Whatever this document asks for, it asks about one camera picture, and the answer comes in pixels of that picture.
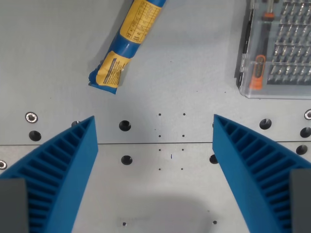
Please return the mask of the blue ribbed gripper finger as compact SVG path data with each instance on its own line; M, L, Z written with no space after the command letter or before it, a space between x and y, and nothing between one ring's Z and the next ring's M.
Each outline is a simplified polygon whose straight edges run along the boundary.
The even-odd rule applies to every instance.
M90 177L98 142L91 116L51 138L4 171L26 184L32 233L70 233Z
M212 148L248 230L291 233L290 172L310 162L220 115L214 115Z

